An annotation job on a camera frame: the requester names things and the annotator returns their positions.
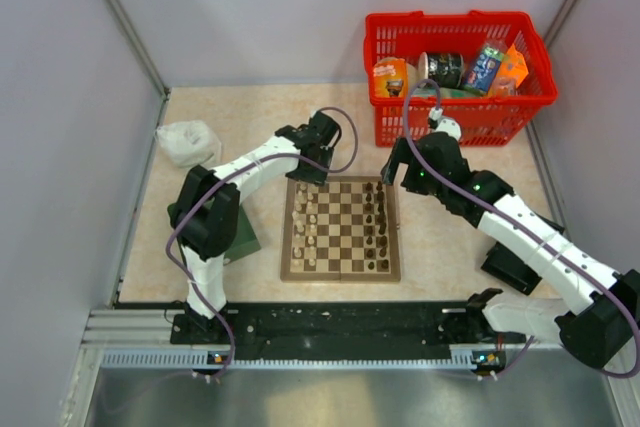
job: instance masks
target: wooden chessboard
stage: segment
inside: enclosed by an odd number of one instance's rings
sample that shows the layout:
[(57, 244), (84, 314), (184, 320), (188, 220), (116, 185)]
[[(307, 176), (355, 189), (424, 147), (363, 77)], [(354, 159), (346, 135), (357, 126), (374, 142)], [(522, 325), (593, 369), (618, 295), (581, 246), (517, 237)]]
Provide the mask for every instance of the wooden chessboard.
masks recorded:
[(329, 177), (323, 186), (289, 180), (280, 278), (398, 282), (393, 186), (379, 177)]

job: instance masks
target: table surface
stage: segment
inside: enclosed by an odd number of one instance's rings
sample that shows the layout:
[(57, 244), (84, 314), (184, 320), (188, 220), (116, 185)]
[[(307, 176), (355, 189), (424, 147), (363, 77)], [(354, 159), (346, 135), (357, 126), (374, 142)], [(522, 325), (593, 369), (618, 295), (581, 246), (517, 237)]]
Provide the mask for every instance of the table surface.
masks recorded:
[[(262, 144), (284, 125), (305, 123), (316, 109), (335, 105), (354, 119), (360, 139), (358, 158), (345, 175), (377, 175), (390, 149), (375, 146), (373, 108), (366, 84), (262, 85), (175, 88), (165, 124), (203, 120), (223, 143), (223, 162)], [(353, 149), (346, 121), (333, 168), (344, 165)], [(504, 147), (463, 149), (474, 170), (492, 170), (510, 183), (536, 212), (549, 216), (527, 136)], [(165, 256), (171, 233), (167, 206), (174, 202), (186, 170), (156, 150), (120, 292), (121, 302), (184, 300), (184, 274)], [(262, 249), (225, 267), (230, 301), (459, 300), (488, 287), (510, 290), (480, 270), (494, 241), (462, 218), (449, 214), (434, 198), (397, 188), (402, 280), (397, 284), (285, 283), (280, 280), (286, 179), (265, 185), (243, 206)], [(533, 297), (554, 298), (544, 281)]]

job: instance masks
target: red plastic basket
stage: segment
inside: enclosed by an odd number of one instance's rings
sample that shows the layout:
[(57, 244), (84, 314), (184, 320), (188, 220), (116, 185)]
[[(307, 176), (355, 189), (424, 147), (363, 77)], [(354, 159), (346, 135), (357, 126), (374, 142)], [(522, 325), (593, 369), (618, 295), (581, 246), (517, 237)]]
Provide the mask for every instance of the red plastic basket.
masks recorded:
[[(364, 66), (369, 76), (369, 99), (375, 109), (376, 144), (391, 146), (402, 128), (404, 99), (375, 96), (372, 71), (385, 57), (402, 57), (417, 65), (422, 52), (457, 52), (473, 59), (488, 39), (514, 44), (529, 75), (512, 97), (444, 99), (445, 115), (462, 127), (462, 145), (505, 145), (544, 106), (558, 96), (549, 54), (523, 12), (478, 12), (466, 15), (370, 14), (366, 19)], [(409, 127), (414, 139), (428, 132), (427, 115), (435, 99), (416, 98), (409, 106)]]

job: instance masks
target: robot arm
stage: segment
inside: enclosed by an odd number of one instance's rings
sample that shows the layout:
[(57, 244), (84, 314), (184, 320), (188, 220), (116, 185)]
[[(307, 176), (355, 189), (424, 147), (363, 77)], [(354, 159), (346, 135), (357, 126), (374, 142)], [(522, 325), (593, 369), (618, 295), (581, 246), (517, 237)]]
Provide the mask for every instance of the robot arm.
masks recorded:
[[(218, 189), (180, 232), (178, 246), (184, 264), (194, 278), (189, 283), (187, 296), (187, 304), (192, 311), (206, 319), (213, 317), (211, 310), (196, 295), (193, 283), (198, 285), (200, 292), (216, 310), (220, 310), (227, 302), (223, 288), (224, 253), (236, 236), (240, 204), (262, 185), (281, 175), (323, 184), (327, 177), (326, 170), (308, 165), (297, 157), (306, 157), (328, 169), (340, 137), (340, 126), (331, 117), (316, 112), (308, 124), (279, 129), (263, 145), (233, 162), (212, 170), (196, 166), (189, 171), (178, 200), (169, 206), (170, 223), (174, 229), (220, 179), (256, 164)], [(276, 154), (283, 156), (260, 163), (260, 159)]]
[[(393, 183), (399, 163), (407, 164), (402, 187), (436, 197), (449, 212), (496, 239), (524, 263), (524, 269), (546, 279), (562, 297), (562, 300), (534, 300), (498, 295), (501, 290), (489, 289), (472, 296), (470, 305), (481, 310), (494, 331), (518, 332), (561, 343), (581, 362), (602, 368), (631, 338), (631, 329), (613, 303), (566, 268), (559, 256), (581, 266), (609, 289), (629, 309), (636, 323), (640, 319), (640, 274), (631, 270), (621, 275), (591, 258), (531, 211), (496, 174), (471, 171), (458, 145), (460, 128), (453, 119), (442, 117), (442, 110), (432, 109), (429, 124), (434, 131), (415, 143), (427, 163), (463, 190), (517, 219), (544, 243), (535, 242), (507, 220), (452, 191), (426, 172), (405, 138), (396, 141), (382, 170), (383, 181)], [(545, 245), (553, 247), (559, 255), (551, 255), (543, 248)]]

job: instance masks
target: purple cable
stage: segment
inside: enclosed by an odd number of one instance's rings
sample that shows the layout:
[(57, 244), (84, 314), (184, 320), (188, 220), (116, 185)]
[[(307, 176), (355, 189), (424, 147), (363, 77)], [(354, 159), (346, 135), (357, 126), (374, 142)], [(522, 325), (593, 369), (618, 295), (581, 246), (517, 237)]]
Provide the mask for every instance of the purple cable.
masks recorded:
[(245, 172), (248, 172), (249, 170), (253, 169), (258, 164), (263, 164), (263, 163), (268, 162), (270, 160), (282, 159), (282, 158), (290, 157), (290, 158), (301, 160), (302, 162), (306, 162), (307, 164), (312, 165), (316, 169), (319, 169), (319, 170), (321, 170), (323, 172), (327, 172), (329, 174), (339, 174), (340, 172), (344, 172), (349, 167), (351, 167), (351, 164), (353, 164), (353, 162), (356, 160), (356, 155), (358, 155), (358, 131), (356, 129), (356, 125), (354, 124), (354, 122), (351, 119), (351, 117), (349, 117), (349, 114), (347, 114), (344, 110), (342, 110), (339, 107), (323, 107), (323, 108), (319, 109), (318, 112), (323, 112), (323, 111), (327, 111), (327, 110), (339, 112), (340, 114), (344, 115), (344, 117), (349, 121), (349, 124), (351, 124), (351, 129), (353, 130), (353, 138), (354, 138), (353, 154), (351, 155), (351, 159), (349, 159), (349, 162), (347, 162), (344, 167), (342, 167), (340, 169), (336, 169), (336, 170), (327, 169), (327, 168), (323, 167), (322, 165), (318, 164), (317, 162), (314, 162), (313, 160), (307, 159), (306, 157), (303, 157), (303, 156), (298, 155), (298, 154), (280, 153), (280, 154), (267, 155), (267, 156), (255, 161), (255, 162), (252, 162), (252, 163), (250, 163), (250, 164), (248, 164), (248, 165), (236, 170), (235, 172), (233, 172), (233, 173), (227, 175), (226, 177), (224, 177), (223, 179), (220, 179), (219, 182), (217, 182), (213, 187), (211, 187), (207, 192), (205, 192), (205, 194), (200, 198), (200, 200), (198, 200), (198, 202), (195, 203), (195, 205), (191, 208), (191, 210), (189, 212), (187, 212), (187, 215), (185, 215), (184, 218), (182, 219), (182, 221), (176, 226), (176, 228), (173, 231), (173, 233), (169, 236), (169, 240), (167, 241), (167, 245), (165, 247), (165, 253), (167, 254), (167, 257), (169, 257), (169, 259), (174, 264), (176, 264), (178, 267), (180, 267), (180, 269), (185, 273), (185, 275), (187, 276), (189, 281), (192, 283), (191, 285), (193, 285), (193, 291), (196, 293), (196, 295), (198, 296), (200, 301), (204, 305), (206, 305), (207, 308), (209, 310), (211, 310), (211, 312), (213, 312), (213, 315), (220, 321), (220, 323), (224, 327), (224, 330), (226, 330), (227, 335), (229, 336), (229, 355), (227, 356), (227, 359), (225, 360), (224, 364), (222, 364), (220, 370), (218, 370), (218, 372), (216, 372), (215, 374), (213, 374), (211, 376), (212, 379), (217, 379), (217, 378), (221, 377), (222, 375), (224, 375), (225, 371), (229, 367), (229, 364), (231, 364), (231, 361), (232, 361), (233, 356), (234, 356), (235, 351), (236, 351), (235, 337), (233, 335), (233, 332), (231, 331), (231, 327), (229, 326), (229, 324), (227, 323), (225, 318), (222, 315), (220, 315), (220, 313), (213, 307), (213, 305), (211, 305), (211, 303), (204, 297), (204, 295), (200, 291), (200, 288), (198, 287), (198, 284), (196, 283), (195, 278), (193, 277), (193, 274), (189, 271), (187, 266), (184, 265), (179, 259), (177, 259), (173, 255), (173, 253), (171, 252), (171, 246), (173, 245), (173, 243), (176, 241), (176, 239), (180, 235), (180, 232), (182, 232), (182, 229), (184, 229), (184, 226), (187, 225), (187, 223), (195, 215), (195, 213), (198, 211), (198, 209), (200, 209), (200, 207), (202, 207), (205, 204), (205, 202), (207, 202), (207, 200), (209, 200), (211, 198), (211, 196), (213, 196), (213, 194), (215, 194), (216, 191), (219, 188), (221, 188), (224, 184), (229, 182), (234, 177), (237, 177), (238, 175), (242, 175)]
[[(566, 265), (568, 268), (573, 270), (580, 277), (582, 277), (587, 282), (589, 282), (593, 287), (595, 287), (600, 292), (602, 292), (603, 295), (607, 299), (609, 299), (611, 301), (611, 303), (613, 303), (613, 305), (615, 305), (616, 308), (622, 313), (622, 315), (624, 316), (625, 320), (629, 323), (629, 326), (631, 327), (631, 332), (633, 333), (633, 340), (635, 341), (635, 345), (636, 345), (636, 361), (635, 361), (635, 364), (634, 364), (633, 368), (629, 372), (624, 372), (624, 373), (609, 372), (609, 371), (604, 370), (604, 369), (601, 370), (601, 372), (604, 375), (608, 376), (608, 377), (613, 377), (614, 379), (628, 379), (628, 378), (631, 378), (631, 377), (635, 376), (638, 372), (640, 372), (640, 354), (639, 354), (640, 353), (640, 330), (638, 329), (638, 326), (636, 324), (635, 319), (633, 318), (633, 316), (631, 315), (629, 310), (624, 306), (624, 304), (622, 302), (620, 302), (620, 300), (618, 300), (618, 298), (615, 295), (613, 295), (604, 285), (602, 285), (600, 282), (598, 282), (593, 276), (587, 274), (578, 265), (576, 265), (574, 262), (572, 262), (569, 259), (567, 259), (564, 255), (561, 255), (560, 252), (558, 252), (553, 247), (551, 247), (549, 244), (547, 244), (544, 241), (544, 239), (540, 238), (538, 235), (536, 235), (530, 229), (528, 229), (527, 227), (522, 225), (516, 219), (512, 218), (511, 216), (509, 216), (509, 215), (505, 214), (504, 212), (500, 211), (499, 209), (495, 208), (493, 205), (488, 204), (487, 202), (483, 201), (482, 199), (479, 199), (478, 197), (476, 197), (475, 195), (467, 192), (466, 190), (462, 189), (461, 187), (458, 187), (456, 184), (454, 184), (453, 182), (449, 181), (447, 178), (445, 178), (442, 175), (440, 175), (434, 168), (432, 168), (424, 160), (424, 158), (422, 158), (422, 155), (420, 155), (420, 152), (418, 152), (418, 148), (416, 147), (416, 144), (414, 143), (413, 139), (411, 138), (411, 133), (409, 131), (409, 102), (410, 102), (411, 97), (413, 96), (415, 90), (420, 88), (421, 86), (424, 86), (424, 85), (429, 85), (435, 90), (435, 92), (436, 92), (436, 105), (435, 105), (434, 108), (436, 110), (442, 109), (442, 106), (441, 106), (442, 96), (440, 94), (440, 87), (438, 86), (438, 84), (436, 84), (431, 79), (421, 80), (416, 85), (414, 85), (411, 88), (411, 90), (409, 91), (409, 94), (405, 97), (404, 105), (402, 107), (402, 122), (403, 122), (403, 128), (404, 128), (404, 135), (407, 138), (407, 143), (409, 144), (409, 148), (411, 149), (411, 152), (413, 152), (413, 155), (416, 157), (418, 162), (420, 162), (420, 165), (427, 172), (429, 172), (436, 180), (442, 182), (449, 189), (453, 190), (454, 192), (456, 192), (457, 194), (463, 196), (464, 198), (470, 200), (471, 202), (475, 203), (476, 205), (482, 207), (484, 210), (486, 210), (488, 212), (491, 212), (492, 214), (497, 215), (498, 217), (500, 217), (503, 220), (506, 220), (507, 222), (509, 222), (514, 227), (520, 229), (530, 239), (532, 239), (534, 242), (538, 243), (544, 250), (549, 252), (554, 257), (558, 257), (558, 259), (564, 265)], [(530, 342), (533, 342), (533, 337), (531, 337), (529, 339), (527, 344), (530, 345)], [(519, 359), (522, 357), (522, 354), (524, 352), (526, 352), (526, 349), (522, 349), (522, 351), (520, 351), (518, 353), (516, 358), (513, 359), (513, 361), (511, 362), (511, 365), (513, 365), (513, 364), (515, 364), (516, 362), (519, 361)]]

